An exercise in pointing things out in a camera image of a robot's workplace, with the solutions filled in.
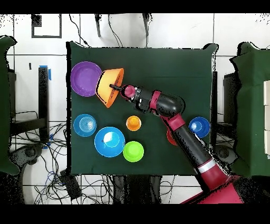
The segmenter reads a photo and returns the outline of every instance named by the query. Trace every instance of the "floor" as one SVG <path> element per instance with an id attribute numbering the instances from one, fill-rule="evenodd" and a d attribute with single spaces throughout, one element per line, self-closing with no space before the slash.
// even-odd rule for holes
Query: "floor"
<path id="1" fill-rule="evenodd" d="M 97 35 L 94 14 L 71 14 L 72 20 L 78 25 L 79 32 L 92 47 L 118 46 L 109 28 L 108 15 L 102 15 L 100 21 L 101 37 Z M 223 114 L 223 76 L 234 72 L 229 59 L 237 53 L 237 46 L 241 42 L 253 42 L 258 48 L 270 45 L 270 17 L 269 14 L 152 14 L 149 25 L 149 48 L 203 48 L 208 43 L 219 45 L 216 58 L 218 71 L 218 112 Z M 114 32 L 119 36 L 124 47 L 132 46 L 144 48 L 146 34 L 141 14 L 110 15 L 110 22 Z M 51 69 L 49 80 L 50 126 L 66 123 L 66 41 L 74 41 L 85 45 L 78 36 L 76 26 L 70 21 L 68 14 L 62 15 L 62 38 L 31 38 L 30 15 L 0 15 L 0 35 L 10 35 L 17 44 L 7 52 L 9 67 L 17 74 L 16 81 L 16 111 L 38 111 L 38 73 L 41 65 Z M 59 15 L 42 14 L 42 27 L 35 28 L 35 35 L 59 35 Z M 34 113 L 18 114 L 17 120 L 33 119 Z M 55 138 L 65 140 L 63 132 L 58 132 Z M 25 140 L 12 139 L 15 150 L 24 144 Z M 57 156 L 59 169 L 66 168 L 66 148 L 60 150 Z M 43 149 L 42 156 L 48 170 L 52 170 L 52 155 L 48 149 Z M 33 204 L 37 190 L 41 190 L 48 180 L 48 172 L 42 158 L 38 162 L 26 167 L 23 188 L 25 202 Z M 104 194 L 99 175 L 82 175 L 78 177 L 79 185 L 86 195 Z M 199 193 L 201 188 L 193 176 L 163 176 L 160 193 L 162 203 L 181 203 Z M 81 197 L 78 201 L 63 199 L 64 204 L 90 204 L 93 201 Z M 58 204 L 59 200 L 47 200 L 48 204 Z"/>

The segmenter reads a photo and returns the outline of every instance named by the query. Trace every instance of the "table leg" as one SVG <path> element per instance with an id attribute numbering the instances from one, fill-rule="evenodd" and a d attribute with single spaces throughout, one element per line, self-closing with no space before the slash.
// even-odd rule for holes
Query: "table leg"
<path id="1" fill-rule="evenodd" d="M 99 14 L 95 14 L 95 23 L 97 25 L 98 37 L 100 38 L 101 35 L 100 35 L 99 19 L 100 19 Z"/>

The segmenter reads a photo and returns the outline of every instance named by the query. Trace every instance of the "green cloth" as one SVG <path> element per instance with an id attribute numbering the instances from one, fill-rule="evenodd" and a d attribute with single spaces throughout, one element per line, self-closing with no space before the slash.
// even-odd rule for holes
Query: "green cloth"
<path id="1" fill-rule="evenodd" d="M 231 166 L 238 175 L 270 175 L 264 151 L 264 81 L 270 80 L 270 51 L 250 43 L 240 46 L 233 59 L 242 87 L 237 95 L 237 145 L 239 159 Z"/>
<path id="2" fill-rule="evenodd" d="M 0 36 L 0 171 L 8 174 L 18 174 L 19 168 L 8 158 L 10 148 L 10 123 L 11 104 L 9 99 L 8 64 L 6 60 L 7 50 L 15 44 L 15 40 L 9 36 Z"/>
<path id="3" fill-rule="evenodd" d="M 205 49 L 83 48 L 70 42 L 71 66 L 82 61 L 96 63 L 101 70 L 124 68 L 122 84 L 143 86 L 182 96 L 186 102 L 183 118 L 187 125 L 197 116 L 210 120 L 211 60 L 217 45 Z M 97 131 L 106 126 L 121 130 L 126 143 L 137 141 L 144 147 L 143 158 L 130 163 L 123 157 L 102 157 L 94 147 L 94 137 L 80 137 L 73 122 L 80 114 L 97 121 Z M 129 116 L 136 115 L 142 126 L 132 132 L 126 127 Z M 72 174 L 158 174 L 195 175 L 185 153 L 170 144 L 167 128 L 153 114 L 142 114 L 120 95 L 107 109 L 97 96 L 81 97 L 71 92 L 71 173 Z"/>

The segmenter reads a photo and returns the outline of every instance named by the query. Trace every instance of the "black bracket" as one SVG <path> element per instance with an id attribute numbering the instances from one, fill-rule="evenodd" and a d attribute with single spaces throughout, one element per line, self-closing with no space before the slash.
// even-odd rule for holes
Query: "black bracket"
<path id="1" fill-rule="evenodd" d="M 149 22 L 149 17 L 150 17 L 150 14 L 149 13 L 143 13 L 142 14 L 144 28 L 146 30 L 146 36 L 148 36 L 148 26 L 147 26 L 147 24 Z"/>
<path id="2" fill-rule="evenodd" d="M 11 135 L 18 135 L 30 130 L 40 129 L 40 141 L 49 141 L 49 113 L 48 113 L 48 68 L 38 68 L 38 119 L 11 123 Z"/>
<path id="3" fill-rule="evenodd" d="M 59 14 L 59 35 L 35 35 L 35 27 L 42 26 L 42 17 L 41 15 L 31 15 L 32 20 L 32 38 L 62 38 L 62 14 Z"/>

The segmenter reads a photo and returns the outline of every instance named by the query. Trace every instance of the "orange cup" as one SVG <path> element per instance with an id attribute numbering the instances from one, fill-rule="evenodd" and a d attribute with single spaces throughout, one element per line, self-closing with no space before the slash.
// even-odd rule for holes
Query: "orange cup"
<path id="1" fill-rule="evenodd" d="M 134 132 L 141 127 L 141 120 L 137 116 L 131 116 L 127 119 L 126 126 L 129 130 Z"/>

